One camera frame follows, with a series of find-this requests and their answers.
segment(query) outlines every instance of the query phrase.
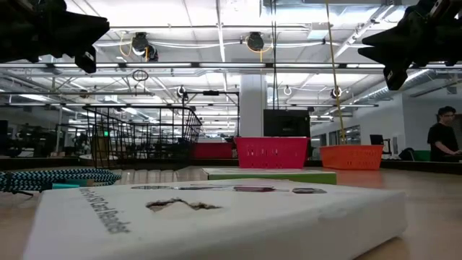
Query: white box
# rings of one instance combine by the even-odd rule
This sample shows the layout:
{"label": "white box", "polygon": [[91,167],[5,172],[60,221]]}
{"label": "white box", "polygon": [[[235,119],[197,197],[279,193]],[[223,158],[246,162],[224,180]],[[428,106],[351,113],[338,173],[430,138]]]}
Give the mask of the white box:
{"label": "white box", "polygon": [[[132,189],[210,184],[289,191]],[[327,193],[294,194],[293,188]],[[24,259],[353,259],[405,230],[404,196],[261,179],[45,191]],[[179,202],[157,212],[146,207],[174,198],[221,208],[194,210]]]}

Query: black shirt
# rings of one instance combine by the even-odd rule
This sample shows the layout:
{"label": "black shirt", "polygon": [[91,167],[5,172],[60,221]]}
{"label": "black shirt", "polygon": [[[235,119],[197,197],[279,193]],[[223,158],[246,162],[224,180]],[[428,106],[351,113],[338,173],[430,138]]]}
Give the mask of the black shirt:
{"label": "black shirt", "polygon": [[454,152],[459,150],[454,129],[450,126],[445,126],[442,123],[437,123],[430,128],[427,139],[427,143],[430,144],[432,148],[430,153],[431,161],[442,162],[444,161],[444,156],[448,154],[436,147],[436,142],[441,142]]}

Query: metal wire cage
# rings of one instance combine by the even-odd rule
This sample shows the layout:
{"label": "metal wire cage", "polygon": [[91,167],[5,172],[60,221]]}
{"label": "metal wire cage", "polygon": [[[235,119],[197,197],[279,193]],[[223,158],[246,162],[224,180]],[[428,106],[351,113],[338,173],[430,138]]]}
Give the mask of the metal wire cage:
{"label": "metal wire cage", "polygon": [[169,159],[187,162],[191,158],[202,124],[190,108],[136,108],[156,116],[117,105],[83,107],[87,111],[91,159],[96,168],[127,168]]}

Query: green box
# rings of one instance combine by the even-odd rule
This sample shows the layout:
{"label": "green box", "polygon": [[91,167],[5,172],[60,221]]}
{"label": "green box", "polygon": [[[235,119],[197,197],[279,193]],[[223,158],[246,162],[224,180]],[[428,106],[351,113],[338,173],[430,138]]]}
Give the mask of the green box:
{"label": "green box", "polygon": [[303,183],[337,184],[337,174],[322,170],[266,170],[241,168],[203,168],[210,181],[241,178],[267,178]]}

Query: white column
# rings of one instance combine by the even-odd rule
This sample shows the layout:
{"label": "white column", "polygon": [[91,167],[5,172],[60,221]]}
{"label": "white column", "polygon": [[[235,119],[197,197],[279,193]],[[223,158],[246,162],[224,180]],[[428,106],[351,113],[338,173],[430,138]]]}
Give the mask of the white column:
{"label": "white column", "polygon": [[267,103],[267,87],[265,75],[240,76],[240,136],[263,136],[263,110]]}

